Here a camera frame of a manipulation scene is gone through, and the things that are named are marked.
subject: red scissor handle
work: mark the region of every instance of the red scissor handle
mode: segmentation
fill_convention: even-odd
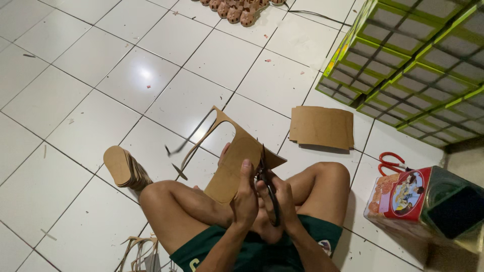
[[[397,154],[393,153],[393,152],[383,152],[382,154],[380,154],[380,161],[386,165],[389,165],[389,166],[400,166],[400,164],[397,164],[397,163],[391,163],[391,162],[386,162],[383,160],[383,157],[384,156],[392,156],[392,157],[395,157],[397,158],[400,162],[402,162],[403,164],[405,163],[405,161]]]
[[[379,164],[379,165],[378,165],[378,171],[380,171],[380,174],[381,174],[382,176],[384,176],[384,177],[385,177],[387,174],[383,173],[383,170],[381,170],[381,168],[382,168],[382,167],[388,168],[388,169],[393,170],[393,171],[395,171],[395,172],[397,172],[397,173],[402,173],[402,172],[403,172],[402,170],[400,170],[400,169],[398,169],[398,168],[395,168],[395,167],[393,167],[393,166],[387,165],[387,164],[385,164],[385,163],[383,163],[383,164]]]

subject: stack of green boxes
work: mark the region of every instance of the stack of green boxes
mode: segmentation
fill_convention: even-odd
[[[367,0],[316,89],[441,147],[484,135],[483,82],[484,0]]]

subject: black scissors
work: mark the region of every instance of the black scissors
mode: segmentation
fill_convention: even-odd
[[[262,144],[262,154],[260,156],[260,162],[259,162],[259,167],[257,171],[258,178],[257,180],[262,180],[267,186],[267,191],[269,193],[269,197],[272,200],[272,205],[274,206],[274,214],[275,214],[275,222],[271,220],[271,224],[274,227],[278,227],[281,224],[281,220],[279,217],[279,202],[277,201],[277,198],[275,196],[275,187],[272,181],[267,180],[267,168],[266,168],[266,149],[264,147],[264,144]]]

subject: knee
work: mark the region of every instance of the knee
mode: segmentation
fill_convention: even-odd
[[[178,181],[158,181],[146,186],[139,195],[140,205],[150,205],[155,201],[160,201],[171,194],[177,183]]]
[[[349,183],[349,171],[346,166],[341,163],[319,162],[313,164],[311,167],[313,167],[316,175],[330,175],[336,180],[347,180]]]

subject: green shorts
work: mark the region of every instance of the green shorts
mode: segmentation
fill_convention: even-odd
[[[309,235],[331,256],[338,244],[343,229],[333,223],[308,215],[298,215]],[[205,259],[212,247],[225,234],[220,226],[211,226],[181,246],[171,256],[184,272],[193,272]],[[277,264],[290,267],[292,271],[304,271],[296,247],[284,232],[276,244],[267,244],[254,232],[249,232],[235,261],[234,271],[262,271]]]

